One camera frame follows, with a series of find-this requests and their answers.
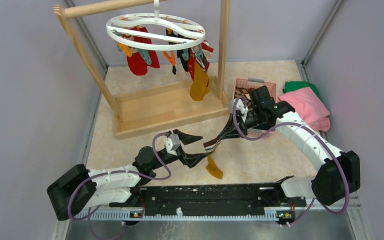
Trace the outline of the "mustard yellow sock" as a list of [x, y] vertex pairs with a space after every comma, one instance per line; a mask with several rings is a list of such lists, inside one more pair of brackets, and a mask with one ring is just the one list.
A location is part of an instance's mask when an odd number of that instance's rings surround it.
[[209, 75], [197, 62], [194, 63], [193, 70], [189, 72], [193, 75], [190, 96], [196, 102], [203, 101], [205, 96], [210, 92]]

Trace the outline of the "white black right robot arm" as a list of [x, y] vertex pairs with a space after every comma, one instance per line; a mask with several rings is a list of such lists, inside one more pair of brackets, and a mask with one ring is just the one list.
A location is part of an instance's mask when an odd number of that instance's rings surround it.
[[340, 200], [349, 203], [351, 194], [361, 187], [360, 158], [354, 151], [344, 152], [323, 139], [289, 103], [275, 102], [266, 86], [250, 91], [251, 110], [244, 100], [240, 96], [229, 103], [231, 117], [215, 139], [204, 143], [207, 153], [212, 153], [223, 140], [250, 139], [250, 129], [261, 127], [265, 136], [275, 131], [289, 139], [317, 172], [314, 177], [281, 180], [281, 187], [273, 192], [277, 205], [287, 206], [293, 198], [316, 199], [324, 206]]

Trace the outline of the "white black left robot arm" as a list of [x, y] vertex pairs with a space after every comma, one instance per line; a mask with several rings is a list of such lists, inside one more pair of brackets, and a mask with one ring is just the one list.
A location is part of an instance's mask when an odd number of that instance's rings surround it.
[[165, 181], [172, 177], [168, 165], [176, 161], [194, 168], [210, 155], [210, 151], [188, 154], [184, 146], [203, 139], [179, 130], [154, 137], [151, 146], [143, 147], [132, 164], [111, 169], [87, 169], [84, 164], [72, 167], [46, 190], [59, 221], [80, 220], [85, 209], [101, 205], [126, 204], [134, 207], [140, 202], [135, 190], [150, 181]]

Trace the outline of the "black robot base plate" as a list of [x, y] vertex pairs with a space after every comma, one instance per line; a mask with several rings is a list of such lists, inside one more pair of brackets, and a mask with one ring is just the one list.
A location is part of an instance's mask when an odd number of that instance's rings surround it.
[[125, 203], [111, 208], [140, 208], [145, 216], [174, 216], [178, 209], [187, 217], [263, 216], [266, 208], [305, 207], [300, 197], [286, 197], [280, 183], [143, 186], [136, 187]]

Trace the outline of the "white round clip hanger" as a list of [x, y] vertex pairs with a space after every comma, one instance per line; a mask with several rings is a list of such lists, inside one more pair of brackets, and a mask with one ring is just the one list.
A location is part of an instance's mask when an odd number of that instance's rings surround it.
[[160, 13], [160, 1], [153, 2], [153, 13], [131, 13], [106, 23], [108, 36], [117, 43], [138, 50], [170, 52], [202, 44], [206, 30], [200, 24]]

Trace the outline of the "mustard sock striped cuff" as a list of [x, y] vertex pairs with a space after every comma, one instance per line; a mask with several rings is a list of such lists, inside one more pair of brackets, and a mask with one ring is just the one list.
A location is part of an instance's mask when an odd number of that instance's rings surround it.
[[207, 157], [207, 166], [206, 170], [214, 178], [222, 180], [224, 177], [224, 172], [218, 167], [215, 159], [214, 153], [216, 152], [217, 147], [220, 145], [221, 141], [216, 138], [211, 141], [205, 142], [203, 144], [205, 151], [209, 154]]

